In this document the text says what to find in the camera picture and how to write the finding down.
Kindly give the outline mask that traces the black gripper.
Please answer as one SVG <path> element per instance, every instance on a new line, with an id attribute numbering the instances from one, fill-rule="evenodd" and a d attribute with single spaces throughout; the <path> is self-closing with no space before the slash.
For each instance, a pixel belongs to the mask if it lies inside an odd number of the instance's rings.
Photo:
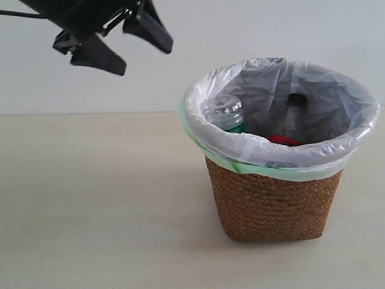
<path id="1" fill-rule="evenodd" d="M 153 1 L 22 1 L 33 13 L 19 17 L 48 20 L 62 29 L 52 47 L 72 53 L 70 64 L 91 67 L 118 76 L 126 72 L 126 62 L 99 37 L 118 23 L 123 32 L 139 37 L 165 54 L 173 49 L 173 38 L 156 11 Z"/>

